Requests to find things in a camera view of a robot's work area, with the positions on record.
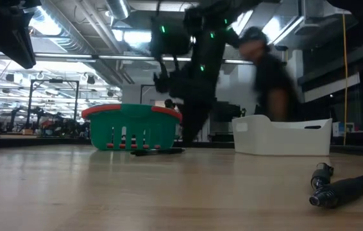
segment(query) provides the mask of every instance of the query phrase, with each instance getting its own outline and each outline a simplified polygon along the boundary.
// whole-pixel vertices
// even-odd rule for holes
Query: plastic basket
[[[92,144],[99,150],[169,149],[182,119],[172,109],[131,104],[98,105],[81,116],[90,119]]]

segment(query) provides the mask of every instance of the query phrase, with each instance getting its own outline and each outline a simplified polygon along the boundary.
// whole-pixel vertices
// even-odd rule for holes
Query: red basket rim
[[[86,119],[88,115],[93,114],[93,113],[104,112],[107,110],[120,110],[121,108],[122,108],[122,106],[120,104],[98,105],[98,106],[90,107],[88,109],[83,110],[81,112],[81,117]],[[164,113],[164,114],[176,117],[177,119],[180,120],[180,122],[182,121],[182,115],[173,109],[152,106],[151,110],[153,112],[160,112],[160,113]]]
[[[104,112],[107,110],[120,110],[121,108],[122,108],[122,105],[120,105],[120,104],[98,105],[98,106],[90,107],[88,109],[81,111],[81,117],[86,119],[88,115],[93,114],[93,113]]]

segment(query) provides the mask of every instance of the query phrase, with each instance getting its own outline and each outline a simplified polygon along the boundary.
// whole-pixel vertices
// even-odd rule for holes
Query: wooden table
[[[363,198],[313,207],[318,162],[334,180],[363,157],[256,157],[233,150],[134,157],[92,146],[0,150],[0,230],[363,230]]]

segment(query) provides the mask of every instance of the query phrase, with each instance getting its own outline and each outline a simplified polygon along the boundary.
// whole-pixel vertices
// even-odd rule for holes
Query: blurred person
[[[282,61],[270,54],[267,35],[257,27],[248,28],[240,39],[241,56],[254,63],[258,114],[276,122],[302,121],[301,103],[294,82]]]

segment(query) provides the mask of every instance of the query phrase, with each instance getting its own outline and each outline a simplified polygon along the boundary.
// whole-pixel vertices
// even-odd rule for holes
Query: white plastic bin
[[[235,150],[254,155],[327,156],[331,127],[331,119],[276,123],[264,115],[241,117],[233,119]]]

